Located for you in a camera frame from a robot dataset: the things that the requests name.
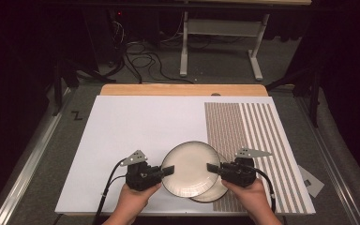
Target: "gray mat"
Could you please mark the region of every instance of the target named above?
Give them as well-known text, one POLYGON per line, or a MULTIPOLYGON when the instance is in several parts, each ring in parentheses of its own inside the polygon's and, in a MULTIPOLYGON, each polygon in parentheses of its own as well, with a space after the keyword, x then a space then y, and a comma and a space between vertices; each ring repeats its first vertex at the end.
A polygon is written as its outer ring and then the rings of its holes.
MULTIPOLYGON (((94 99, 99 91, 99 85, 82 85, 76 90, 73 99, 64 110, 63 117, 38 165, 29 188, 9 224, 50 225, 56 220, 57 215, 54 213, 54 208, 74 159, 94 99), (79 112, 78 118, 82 120, 75 119, 75 112, 79 112)), ((287 217, 288 224, 351 224, 325 170, 319 146, 292 94, 271 93, 271 95, 274 96, 279 117, 296 161, 325 183, 322 192, 317 198, 312 199, 317 214, 287 217)), ((92 217, 63 216, 57 224, 91 224, 92 220, 92 217)), ((138 224, 148 224, 147 220, 140 217, 137 221, 138 224)), ((180 218, 171 218, 170 221, 165 221, 166 224, 184 223, 180 218)))

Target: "white plate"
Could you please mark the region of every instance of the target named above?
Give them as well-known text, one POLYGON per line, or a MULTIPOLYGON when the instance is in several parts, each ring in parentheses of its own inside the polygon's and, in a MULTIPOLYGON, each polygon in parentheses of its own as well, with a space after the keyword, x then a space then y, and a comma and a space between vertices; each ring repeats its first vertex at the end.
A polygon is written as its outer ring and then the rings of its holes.
POLYGON ((218 174, 207 171, 206 163, 219 166, 216 150, 204 142, 184 142, 163 159, 162 168, 174 165, 174 174, 162 179, 171 194, 192 198, 203 194, 218 180, 218 174))
MULTIPOLYGON (((224 156, 221 154, 218 155, 220 157, 220 162, 227 162, 224 156)), ((223 197, 227 190, 228 189, 221 184, 221 176, 219 176, 216 183, 209 190, 190 199, 198 203, 211 203, 223 197)))

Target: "human hand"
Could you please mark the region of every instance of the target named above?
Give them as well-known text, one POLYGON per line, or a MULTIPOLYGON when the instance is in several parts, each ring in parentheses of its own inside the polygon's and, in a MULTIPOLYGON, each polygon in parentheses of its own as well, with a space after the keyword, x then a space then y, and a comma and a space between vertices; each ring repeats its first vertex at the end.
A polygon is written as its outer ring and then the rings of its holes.
POLYGON ((144 191, 131 189, 124 184, 119 194, 118 203, 111 216, 105 221, 104 225, 128 225, 132 224, 144 207, 148 204, 148 199, 160 188, 161 183, 150 187, 144 191))
POLYGON ((268 204, 261 179, 256 178, 253 184, 247 187, 239 187, 225 180, 221 180, 221 183, 235 194, 256 224, 280 224, 268 204))

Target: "white metal stand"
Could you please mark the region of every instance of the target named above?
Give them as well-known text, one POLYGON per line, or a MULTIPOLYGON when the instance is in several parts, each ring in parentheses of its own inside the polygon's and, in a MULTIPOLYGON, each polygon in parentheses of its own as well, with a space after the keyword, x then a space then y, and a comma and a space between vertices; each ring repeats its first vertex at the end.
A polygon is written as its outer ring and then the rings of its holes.
POLYGON ((253 50, 248 50, 248 58, 252 65, 253 73, 257 81, 263 80, 257 61, 257 52, 262 43, 265 27, 267 26, 269 14, 265 14, 261 22, 238 22, 220 20, 189 19, 188 12, 184 13, 183 22, 183 48, 181 52, 180 76, 186 77, 188 70, 188 34, 196 35, 222 35, 236 37, 256 37, 253 50))

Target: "black curtain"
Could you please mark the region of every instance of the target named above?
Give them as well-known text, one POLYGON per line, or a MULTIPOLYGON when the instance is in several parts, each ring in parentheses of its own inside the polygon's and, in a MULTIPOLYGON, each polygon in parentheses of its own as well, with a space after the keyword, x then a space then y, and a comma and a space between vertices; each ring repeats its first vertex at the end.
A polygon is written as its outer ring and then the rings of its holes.
MULTIPOLYGON (((320 5, 339 10, 314 15, 286 76, 321 61, 318 70, 329 109, 360 166, 360 0, 328 0, 320 5)), ((293 83, 305 85, 310 75, 293 83)))
POLYGON ((0 191, 49 104, 53 59, 35 13, 31 1, 0 1, 0 191))

